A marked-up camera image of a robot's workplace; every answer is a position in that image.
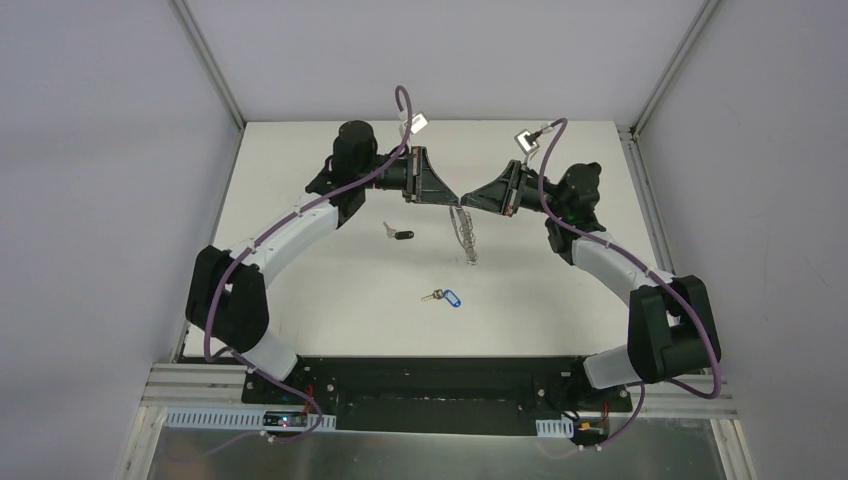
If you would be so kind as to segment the key with blue tag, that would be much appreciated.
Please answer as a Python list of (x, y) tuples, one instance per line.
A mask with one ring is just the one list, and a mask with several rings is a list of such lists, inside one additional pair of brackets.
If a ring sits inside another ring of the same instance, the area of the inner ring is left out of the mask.
[(430, 300), (439, 300), (447, 302), (452, 308), (459, 308), (462, 306), (462, 300), (460, 297), (451, 289), (435, 289), (428, 295), (425, 295), (421, 298), (422, 301), (430, 301)]

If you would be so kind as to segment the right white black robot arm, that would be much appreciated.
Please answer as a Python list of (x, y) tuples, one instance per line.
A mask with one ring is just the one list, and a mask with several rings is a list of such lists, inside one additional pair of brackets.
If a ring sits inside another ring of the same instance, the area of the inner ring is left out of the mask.
[(460, 200), (464, 207), (507, 217), (521, 209), (547, 214), (551, 250), (627, 306), (625, 344), (579, 361), (567, 384), (569, 400), (583, 410), (603, 402), (611, 387), (676, 382), (690, 371), (717, 366), (721, 358), (705, 284), (693, 275), (651, 269), (597, 220), (601, 171), (597, 163), (578, 163), (553, 183), (513, 160), (499, 177)]

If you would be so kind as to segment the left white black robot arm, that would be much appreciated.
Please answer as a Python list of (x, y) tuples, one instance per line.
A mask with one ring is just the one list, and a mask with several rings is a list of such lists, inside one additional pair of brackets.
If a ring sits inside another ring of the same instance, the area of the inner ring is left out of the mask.
[(219, 340), (232, 355), (269, 375), (266, 389), (281, 404), (297, 402), (305, 378), (295, 371), (298, 354), (274, 332), (266, 290), (274, 278), (313, 243), (338, 230), (364, 205), (369, 189), (401, 192), (412, 204), (456, 207), (459, 197), (433, 172), (423, 146), (401, 142), (378, 151), (373, 127), (343, 123), (332, 153), (288, 213), (229, 249), (209, 245), (195, 260), (186, 319)]

